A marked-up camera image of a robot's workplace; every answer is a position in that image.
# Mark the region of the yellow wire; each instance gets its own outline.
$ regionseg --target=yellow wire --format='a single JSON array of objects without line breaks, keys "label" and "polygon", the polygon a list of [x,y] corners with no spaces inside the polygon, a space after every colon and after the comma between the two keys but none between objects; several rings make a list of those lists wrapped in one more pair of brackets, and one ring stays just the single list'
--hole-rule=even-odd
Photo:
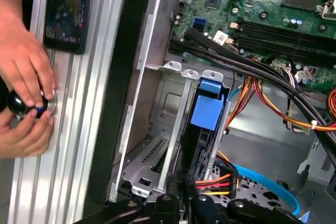
[{"label": "yellow wire", "polygon": [[225,159],[226,161],[230,162],[230,160],[227,158],[227,156],[224,155],[223,152],[218,151],[218,153],[219,153],[219,155],[220,155],[223,159]]},{"label": "yellow wire", "polygon": [[228,195],[228,191],[212,191],[211,193],[205,193],[206,195]]},{"label": "yellow wire", "polygon": [[[258,83],[259,89],[262,91],[262,86],[261,86],[260,80],[257,80],[257,83]],[[268,105],[270,107],[272,107],[277,112],[281,113],[280,110],[268,99],[268,97],[263,92],[261,92],[261,95],[262,95],[263,99],[268,103]],[[311,129],[311,127],[312,127],[311,123],[305,123],[305,122],[302,122],[302,121],[295,120],[295,119],[290,118],[290,117],[288,117],[288,116],[286,116],[286,115],[284,115],[282,113],[281,113],[281,116],[285,120],[287,120],[287,121],[289,121],[289,122],[291,122],[293,124],[300,125],[302,127],[309,128],[309,129]],[[315,130],[317,130],[317,131],[336,131],[336,127],[324,127],[324,126],[321,126],[321,125],[316,125],[315,126]]]}]

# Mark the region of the phone screen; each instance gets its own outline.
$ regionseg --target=phone screen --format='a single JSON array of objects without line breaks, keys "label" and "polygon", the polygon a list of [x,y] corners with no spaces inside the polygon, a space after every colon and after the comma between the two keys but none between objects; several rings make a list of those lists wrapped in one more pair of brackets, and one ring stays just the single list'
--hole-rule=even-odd
[{"label": "phone screen", "polygon": [[79,53],[85,46],[88,0],[47,0],[44,43]]}]

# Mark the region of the finger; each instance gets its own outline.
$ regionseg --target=finger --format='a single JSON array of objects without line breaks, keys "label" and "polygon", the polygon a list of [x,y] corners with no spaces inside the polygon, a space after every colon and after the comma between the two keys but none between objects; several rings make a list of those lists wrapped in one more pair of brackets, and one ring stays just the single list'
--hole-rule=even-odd
[{"label": "finger", "polygon": [[37,110],[32,109],[29,111],[25,118],[16,126],[16,128],[8,132],[6,139],[13,142],[17,142],[23,139],[32,129],[36,115]]},{"label": "finger", "polygon": [[49,146],[51,131],[53,130],[53,122],[53,119],[50,118],[42,136],[35,143],[27,147],[24,150],[25,153],[28,153],[29,156],[38,156],[46,152]]},{"label": "finger", "polygon": [[14,114],[6,107],[2,112],[0,112],[0,128],[8,126],[13,119]]},{"label": "finger", "polygon": [[46,52],[41,48],[39,54],[31,55],[29,59],[38,75],[45,97],[50,100],[54,96],[53,89],[56,87],[53,69],[51,68]]},{"label": "finger", "polygon": [[22,79],[20,72],[13,61],[8,61],[5,64],[6,68],[1,69],[1,72],[6,76],[6,81],[10,83],[16,93],[29,106],[34,106],[34,100],[29,92],[25,82]]},{"label": "finger", "polygon": [[32,144],[36,143],[36,141],[43,135],[45,132],[49,119],[51,116],[50,111],[46,111],[43,113],[41,118],[38,120],[37,123],[31,128],[31,131],[25,136],[25,138],[18,143],[18,147],[20,148],[27,148]]},{"label": "finger", "polygon": [[41,97],[40,85],[38,83],[37,75],[30,64],[29,59],[23,58],[15,62],[17,69],[19,70],[23,81],[26,84],[31,96],[33,97],[34,104],[37,108],[43,106]]}]

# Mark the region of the blue connector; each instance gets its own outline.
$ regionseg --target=blue connector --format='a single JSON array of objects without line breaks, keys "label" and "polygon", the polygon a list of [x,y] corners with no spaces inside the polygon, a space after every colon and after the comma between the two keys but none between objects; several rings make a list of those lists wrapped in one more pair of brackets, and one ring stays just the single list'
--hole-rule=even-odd
[{"label": "blue connector", "polygon": [[203,18],[194,18],[194,24],[199,25],[199,26],[205,26],[207,20]]}]

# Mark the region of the ventilation slot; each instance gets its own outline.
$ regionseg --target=ventilation slot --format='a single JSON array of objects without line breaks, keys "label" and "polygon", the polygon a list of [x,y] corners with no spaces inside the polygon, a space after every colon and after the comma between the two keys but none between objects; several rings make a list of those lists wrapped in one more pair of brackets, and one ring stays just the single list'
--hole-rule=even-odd
[{"label": "ventilation slot", "polygon": [[163,144],[164,140],[160,139],[157,144],[151,149],[151,151],[147,154],[147,156],[142,160],[143,163],[147,162],[155,152],[160,148],[161,144]]},{"label": "ventilation slot", "polygon": [[167,152],[165,152],[163,154],[163,156],[160,158],[159,162],[157,163],[157,165],[155,165],[154,167],[151,168],[152,172],[155,173],[162,173],[162,168],[163,168],[163,164],[164,164],[164,160],[166,158],[166,154]]}]

